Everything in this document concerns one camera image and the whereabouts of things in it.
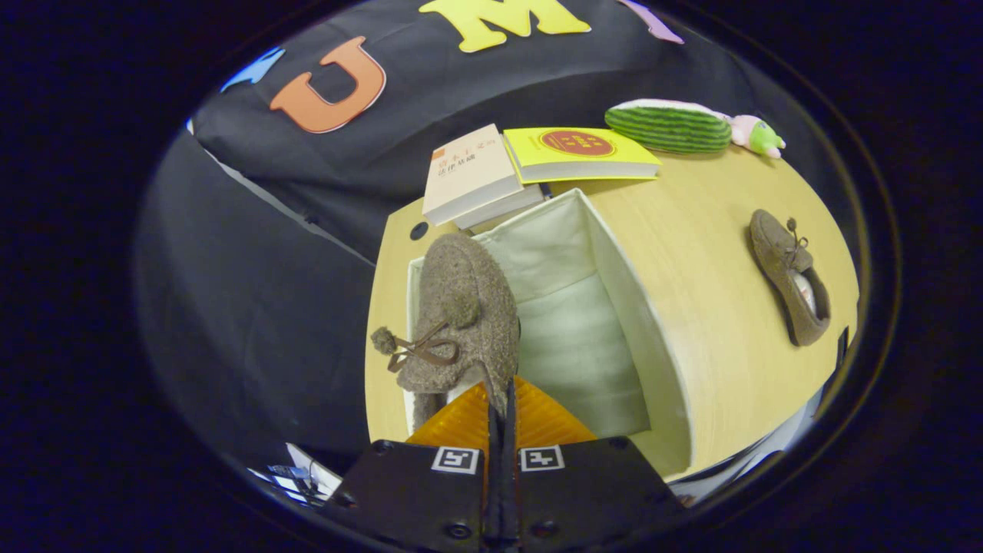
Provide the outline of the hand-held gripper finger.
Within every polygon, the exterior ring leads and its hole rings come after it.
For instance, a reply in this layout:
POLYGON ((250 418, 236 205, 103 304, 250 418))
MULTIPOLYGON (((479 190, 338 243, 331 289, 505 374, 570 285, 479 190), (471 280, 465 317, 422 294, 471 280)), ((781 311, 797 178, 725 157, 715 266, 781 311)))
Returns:
POLYGON ((503 529, 520 551, 618 551, 674 531, 686 508, 627 436, 599 438, 537 386, 511 389, 503 529))
POLYGON ((326 517, 379 551, 485 551, 501 531, 501 420, 471 386, 406 441, 373 442, 326 517))

